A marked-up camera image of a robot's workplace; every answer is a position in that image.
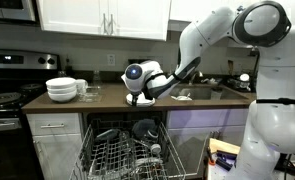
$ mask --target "stove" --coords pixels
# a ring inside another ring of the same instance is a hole
[[[60,69],[58,55],[0,50],[0,179],[43,179],[21,108],[46,92]]]

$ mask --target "mug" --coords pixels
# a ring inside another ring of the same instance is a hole
[[[76,79],[76,87],[77,87],[77,93],[79,95],[83,95],[86,93],[88,83],[85,79]]]

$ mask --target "cabinet door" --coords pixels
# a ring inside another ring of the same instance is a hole
[[[170,0],[109,0],[110,34],[166,40]]]
[[[260,0],[172,0],[170,20],[194,21],[206,18],[212,10],[229,6],[233,10],[239,6],[248,7]]]
[[[33,136],[46,180],[69,179],[81,147],[80,134]]]
[[[37,5],[43,30],[104,33],[104,15],[108,16],[108,2],[104,0],[37,0]]]
[[[186,170],[186,178],[203,176],[205,142],[210,132],[221,131],[220,140],[241,145],[244,126],[169,129],[169,136]]]

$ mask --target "open dishwasher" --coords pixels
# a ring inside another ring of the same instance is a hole
[[[89,114],[69,179],[185,179],[164,116],[159,113],[148,113],[145,119],[140,118],[146,117],[142,112]]]

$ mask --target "stack of bowls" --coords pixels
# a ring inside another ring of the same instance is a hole
[[[57,102],[68,102],[77,94],[76,80],[69,77],[61,77],[46,82],[50,99]]]

